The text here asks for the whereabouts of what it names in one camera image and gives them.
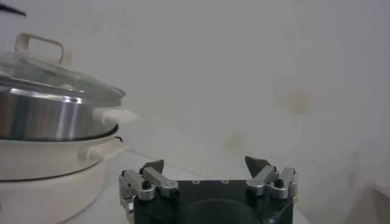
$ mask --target cooker handle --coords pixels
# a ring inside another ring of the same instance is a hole
[[[29,43],[31,39],[36,39],[40,41],[44,41],[47,43],[51,43],[57,46],[60,46],[61,48],[61,57],[59,60],[53,59],[53,58],[45,58],[37,54],[33,54],[29,51]],[[15,51],[21,55],[27,56],[29,58],[42,60],[51,64],[59,65],[63,68],[69,68],[71,64],[72,59],[72,52],[70,50],[65,49],[62,46],[62,43],[56,41],[56,40],[50,40],[44,37],[40,37],[31,33],[21,33],[16,38],[15,43]]]
[[[93,111],[93,120],[99,122],[105,127],[112,127],[116,124],[124,124],[130,121],[138,120],[138,116],[126,109],[121,108],[96,108]]]
[[[110,141],[105,143],[95,143],[91,145],[87,145],[80,149],[79,151],[79,159],[80,160],[103,160],[109,159],[111,157],[116,156],[117,154],[125,151],[127,149],[127,145],[123,144],[119,139],[113,138]]]

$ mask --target black object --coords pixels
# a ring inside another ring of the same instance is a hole
[[[253,197],[245,180],[178,181],[180,195],[151,201],[135,197],[135,224],[292,224],[293,200]]]
[[[257,159],[250,156],[245,156],[245,163],[252,178],[254,178],[264,168],[264,166],[271,166],[271,164],[265,159]]]
[[[24,11],[18,10],[16,8],[11,7],[11,6],[7,6],[7,5],[5,5],[3,3],[0,3],[0,11],[17,14],[17,15],[21,15],[21,16],[24,16],[24,17],[27,16]]]
[[[161,160],[157,160],[157,161],[154,161],[154,162],[145,163],[145,165],[140,169],[140,174],[141,174],[141,175],[142,175],[143,172],[144,172],[144,168],[147,168],[147,167],[151,167],[151,168],[153,168],[154,170],[156,170],[157,172],[163,173],[163,169],[164,169],[164,160],[161,159]]]

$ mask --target white wall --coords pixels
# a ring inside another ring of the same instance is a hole
[[[249,177],[244,155],[296,167],[313,223],[346,220],[388,154],[381,0],[5,2],[27,19],[0,15],[0,50],[62,40],[144,117],[132,150],[210,178]]]

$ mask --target white pot handle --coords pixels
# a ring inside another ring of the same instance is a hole
[[[124,124],[130,121],[138,120],[138,116],[127,110],[121,108],[96,108],[93,111],[93,120],[99,122],[105,127],[112,127],[116,124]]]
[[[51,43],[57,46],[61,47],[61,57],[59,60],[55,60],[53,58],[45,58],[40,55],[33,54],[29,51],[29,43],[31,39],[36,39],[36,40],[41,40],[47,43]],[[56,40],[50,40],[44,37],[40,37],[31,33],[21,33],[18,35],[16,38],[16,43],[15,43],[15,51],[21,55],[33,58],[33,59],[38,59],[42,60],[48,63],[52,63],[55,65],[59,65],[60,67],[63,68],[69,68],[71,64],[71,59],[72,59],[72,52],[69,50],[64,49],[62,46],[62,43],[56,41]]]
[[[103,160],[116,156],[120,152],[125,151],[127,145],[123,144],[119,139],[113,138],[105,143],[96,143],[87,145],[79,151],[79,159],[81,160]]]

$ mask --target metal bracket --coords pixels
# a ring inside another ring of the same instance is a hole
[[[152,200],[155,197],[155,188],[134,170],[122,171],[119,176],[119,197],[129,223],[133,223],[133,198],[137,196],[142,201]]]
[[[162,196],[176,198],[179,196],[179,183],[166,178],[161,173],[151,167],[143,169],[143,178],[156,185]]]
[[[296,196],[298,192],[298,174],[294,168],[283,169],[279,178],[270,184],[271,197],[286,199],[288,196]]]
[[[257,197],[262,196],[268,182],[276,180],[278,175],[279,173],[275,167],[265,165],[253,179],[246,181],[246,185],[254,191]]]

